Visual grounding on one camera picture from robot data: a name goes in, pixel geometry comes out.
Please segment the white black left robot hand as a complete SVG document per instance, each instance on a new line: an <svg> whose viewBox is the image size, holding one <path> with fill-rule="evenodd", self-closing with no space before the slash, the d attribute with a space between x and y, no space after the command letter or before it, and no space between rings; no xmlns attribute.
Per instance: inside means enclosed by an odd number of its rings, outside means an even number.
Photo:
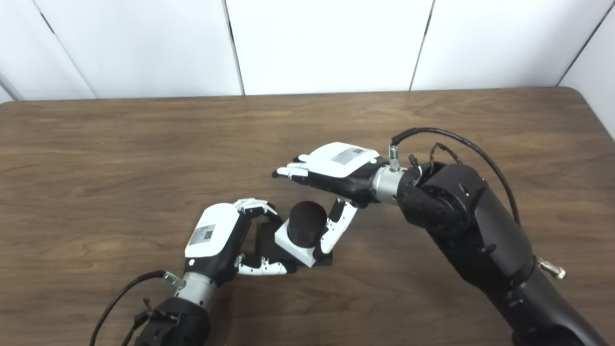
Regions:
<svg viewBox="0 0 615 346"><path fill-rule="evenodd" d="M237 274L271 276L294 274L298 268L290 261L241 251L255 218L264 215L280 222L275 206L256 198L222 202L204 210L185 247L185 273L197 273L221 286Z"/></svg>

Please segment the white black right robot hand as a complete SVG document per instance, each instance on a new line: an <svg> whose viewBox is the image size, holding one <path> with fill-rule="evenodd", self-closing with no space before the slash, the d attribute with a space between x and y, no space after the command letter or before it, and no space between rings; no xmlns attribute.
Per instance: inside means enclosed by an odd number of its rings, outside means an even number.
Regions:
<svg viewBox="0 0 615 346"><path fill-rule="evenodd" d="M323 232L312 246L314 259L332 252L358 210L380 202L374 183L389 167L389 161L373 149L333 142L309 155L299 155L271 173L274 179L283 177L337 196Z"/></svg>

